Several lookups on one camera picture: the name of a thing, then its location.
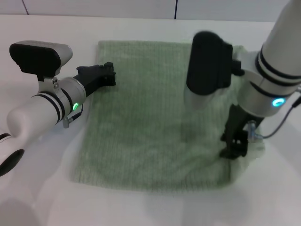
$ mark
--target green led light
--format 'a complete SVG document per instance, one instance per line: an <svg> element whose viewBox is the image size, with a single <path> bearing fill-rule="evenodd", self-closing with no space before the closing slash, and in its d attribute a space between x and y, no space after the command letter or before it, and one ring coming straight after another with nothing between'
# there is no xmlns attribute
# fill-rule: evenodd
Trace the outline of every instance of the green led light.
<svg viewBox="0 0 301 226"><path fill-rule="evenodd" d="M78 104L78 103L75 103L75 104L73 105L73 110L75 110L78 106L79 106L79 104Z"/></svg>

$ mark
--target gray cable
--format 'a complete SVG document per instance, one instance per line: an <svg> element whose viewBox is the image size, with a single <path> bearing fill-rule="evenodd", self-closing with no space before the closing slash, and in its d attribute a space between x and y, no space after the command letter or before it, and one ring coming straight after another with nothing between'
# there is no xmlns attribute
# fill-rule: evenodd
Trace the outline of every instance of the gray cable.
<svg viewBox="0 0 301 226"><path fill-rule="evenodd" d="M281 123L278 125L278 127L269 135L267 136L262 136L263 139L267 139L267 138L270 138L271 136L275 135L278 130L282 127L283 123L286 121L288 115L291 113L291 111L293 110L293 107L291 107L288 112L286 113L286 115L284 116L283 120L281 121Z"/></svg>
<svg viewBox="0 0 301 226"><path fill-rule="evenodd" d="M24 8L25 8L25 10L26 10L27 15L29 15L28 10L27 10L27 7L26 7L26 5L25 5L25 3L24 3L24 0L22 0L22 3L23 3L23 6L24 6Z"/></svg>

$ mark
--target black stripe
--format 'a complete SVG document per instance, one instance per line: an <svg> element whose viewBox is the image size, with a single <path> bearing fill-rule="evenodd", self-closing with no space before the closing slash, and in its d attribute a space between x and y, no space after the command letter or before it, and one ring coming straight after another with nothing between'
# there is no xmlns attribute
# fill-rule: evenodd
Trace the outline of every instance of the black stripe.
<svg viewBox="0 0 301 226"><path fill-rule="evenodd" d="M258 70L259 74L261 74L263 76L263 78L265 78L265 79L269 80L270 82L277 84L279 86L296 86L296 85L300 84L300 82L288 83L288 82L279 81L279 80L274 79L273 77L269 76L268 74L266 74L265 71L260 67L259 55L257 55L256 61L255 61L255 66L256 66L256 69Z"/></svg>
<svg viewBox="0 0 301 226"><path fill-rule="evenodd" d="M10 172L18 164L23 154L24 149L19 149L4 160L4 162L0 165L0 177Z"/></svg>
<svg viewBox="0 0 301 226"><path fill-rule="evenodd" d="M70 103L70 112L68 114L70 114L73 110L73 103L72 103L72 99L71 97L69 96L69 94L63 89L61 88L62 92L65 94L65 96L67 97L67 99L69 100L69 103Z"/></svg>
<svg viewBox="0 0 301 226"><path fill-rule="evenodd" d="M175 0L174 19L177 18L178 0Z"/></svg>
<svg viewBox="0 0 301 226"><path fill-rule="evenodd" d="M52 96L58 102L58 104L60 105L60 107L62 109L62 119L63 119L65 117L65 108L64 108L64 105L61 102L60 98L58 98L57 95L50 93L48 91L42 91L41 93L46 93L46 94Z"/></svg>
<svg viewBox="0 0 301 226"><path fill-rule="evenodd" d="M53 105L53 107L55 107L55 110L56 110L56 113L57 113L57 123L58 123L60 121L60 119L61 119L61 114L60 114L60 110L56 106L55 102L51 98L49 98L46 95L43 95L41 93L39 93L37 95L34 95L34 96L39 96L39 97L45 98L46 100L48 100Z"/></svg>
<svg viewBox="0 0 301 226"><path fill-rule="evenodd" d="M263 65L272 73L278 75L279 77L285 78L285 79L301 79L301 75L289 75L289 74L285 74L282 73L278 70L276 70L275 68L273 68L271 65L269 65L269 63L265 60L263 53L262 53L262 49L260 51L260 60L263 63Z"/></svg>
<svg viewBox="0 0 301 226"><path fill-rule="evenodd" d="M271 93L268 93L267 91L264 91L263 89L259 88L258 86L256 86L254 83L250 82L251 85L254 87L254 89L256 89L258 92L260 92L261 94L267 96L267 97L271 97L271 98L285 98L285 97L289 97L291 94L287 94L287 95L275 95L275 94L271 94Z"/></svg>
<svg viewBox="0 0 301 226"><path fill-rule="evenodd" d="M10 134L9 133L3 133L0 135L0 140L2 140L3 138L9 137Z"/></svg>

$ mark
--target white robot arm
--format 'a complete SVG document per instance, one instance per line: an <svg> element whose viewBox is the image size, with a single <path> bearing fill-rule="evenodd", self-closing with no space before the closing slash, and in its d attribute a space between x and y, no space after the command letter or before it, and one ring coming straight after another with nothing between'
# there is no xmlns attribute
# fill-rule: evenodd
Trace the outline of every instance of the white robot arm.
<svg viewBox="0 0 301 226"><path fill-rule="evenodd" d="M0 131L0 176L19 162L24 149L34 139L63 121L64 128L81 116L76 110L90 94L102 86L114 86L113 63L78 67L78 75L58 80L56 75L72 57L69 46L40 41L12 44L9 52L24 73L37 75L37 95L8 113L9 132Z"/></svg>
<svg viewBox="0 0 301 226"><path fill-rule="evenodd" d="M235 60L232 46L216 34L200 32L195 36L184 90L184 101L189 108L204 108L212 96L230 86L231 73L246 79L238 95L238 105L232 105L229 111L221 137L227 147L221 151L221 157L244 157L248 142L275 134L264 137L256 135L255 129L265 117L276 114L298 89L300 40L301 0L290 0L285 6L260 51L241 53ZM300 102L301 98L288 114Z"/></svg>

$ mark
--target blue led light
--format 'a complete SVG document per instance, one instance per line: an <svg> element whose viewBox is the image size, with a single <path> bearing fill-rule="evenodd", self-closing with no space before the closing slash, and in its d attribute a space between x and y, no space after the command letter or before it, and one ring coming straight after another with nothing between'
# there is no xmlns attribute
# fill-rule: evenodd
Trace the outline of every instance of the blue led light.
<svg viewBox="0 0 301 226"><path fill-rule="evenodd" d="M273 100L272 105L274 107L280 107L284 103L285 103L285 99L284 98L277 98L277 99Z"/></svg>

